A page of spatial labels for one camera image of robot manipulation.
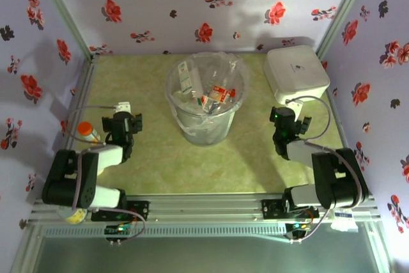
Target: floral wallpaper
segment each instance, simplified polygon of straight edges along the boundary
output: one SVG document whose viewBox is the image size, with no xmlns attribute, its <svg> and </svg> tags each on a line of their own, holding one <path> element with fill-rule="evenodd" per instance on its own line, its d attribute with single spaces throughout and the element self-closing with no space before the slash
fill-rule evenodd
<svg viewBox="0 0 409 273">
<path fill-rule="evenodd" d="M 356 0 L 323 63 L 348 145 L 409 272 L 409 19 L 401 0 Z"/>
<path fill-rule="evenodd" d="M 317 48 L 341 0 L 63 2 L 90 53 L 174 54 L 267 52 L 300 44 Z M 347 29 L 346 43 L 354 26 Z"/>
<path fill-rule="evenodd" d="M 50 0 L 0 4 L 0 272 L 7 273 L 62 142 L 60 122 L 84 56 Z"/>
</svg>

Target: orange cap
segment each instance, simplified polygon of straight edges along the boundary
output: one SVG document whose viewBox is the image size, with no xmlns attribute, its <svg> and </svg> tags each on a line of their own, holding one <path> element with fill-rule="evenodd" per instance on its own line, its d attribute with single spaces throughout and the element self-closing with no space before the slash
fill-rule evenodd
<svg viewBox="0 0 409 273">
<path fill-rule="evenodd" d="M 88 136 L 92 133 L 93 128 L 92 125 L 87 121 L 82 121 L 81 123 L 78 124 L 77 130 L 80 135 Z"/>
</svg>

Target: clear plastic bucket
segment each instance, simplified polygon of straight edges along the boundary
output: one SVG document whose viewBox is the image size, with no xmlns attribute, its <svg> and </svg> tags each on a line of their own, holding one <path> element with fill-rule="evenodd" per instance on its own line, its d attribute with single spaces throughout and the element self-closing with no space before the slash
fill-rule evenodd
<svg viewBox="0 0 409 273">
<path fill-rule="evenodd" d="M 209 87 L 223 85 L 228 90 L 234 90 L 235 94 L 223 104 L 217 102 L 215 104 L 217 108 L 213 112 L 204 111 L 203 105 L 196 100 L 197 98 L 192 97 L 192 93 L 185 95 L 181 92 L 178 67 L 183 62 L 188 63 L 189 70 L 192 66 L 196 67 L 204 96 L 208 94 Z M 197 84 L 197 80 L 192 81 L 192 84 Z M 195 145 L 210 146 L 226 138 L 235 113 L 242 106 L 248 89 L 248 71 L 241 58 L 223 52 L 200 53 L 191 55 L 173 67 L 166 81 L 166 98 L 185 139 Z"/>
</svg>

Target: table surface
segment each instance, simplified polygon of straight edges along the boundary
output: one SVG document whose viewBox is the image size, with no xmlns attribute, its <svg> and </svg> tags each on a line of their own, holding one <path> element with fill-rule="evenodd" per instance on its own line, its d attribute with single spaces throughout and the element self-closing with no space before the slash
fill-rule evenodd
<svg viewBox="0 0 409 273">
<path fill-rule="evenodd" d="M 236 112 L 227 138 L 198 147 L 182 135 L 164 89 L 173 65 L 187 55 L 101 56 L 96 64 L 87 105 L 129 101 L 132 114 L 143 114 L 143 131 L 134 135 L 131 158 L 98 176 L 98 185 L 132 194 L 282 192 L 285 187 L 313 183 L 311 168 L 286 161 L 274 150 L 273 105 L 279 107 L 263 73 L 264 54 L 240 54 L 250 70 L 250 92 Z M 84 119 L 105 137 L 102 116 L 112 111 L 88 109 Z M 305 137 L 316 136 L 327 123 L 317 101 L 304 103 L 300 118 L 312 116 Z M 316 143 L 340 148 L 333 121 Z"/>
</svg>

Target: white plastic box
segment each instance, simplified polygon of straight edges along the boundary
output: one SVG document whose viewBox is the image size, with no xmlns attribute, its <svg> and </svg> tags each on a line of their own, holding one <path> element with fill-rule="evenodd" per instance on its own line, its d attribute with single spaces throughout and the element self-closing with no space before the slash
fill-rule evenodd
<svg viewBox="0 0 409 273">
<path fill-rule="evenodd" d="M 330 79 L 314 50 L 307 45 L 273 49 L 267 53 L 264 73 L 275 99 L 284 105 L 287 99 L 310 95 L 320 98 Z"/>
</svg>

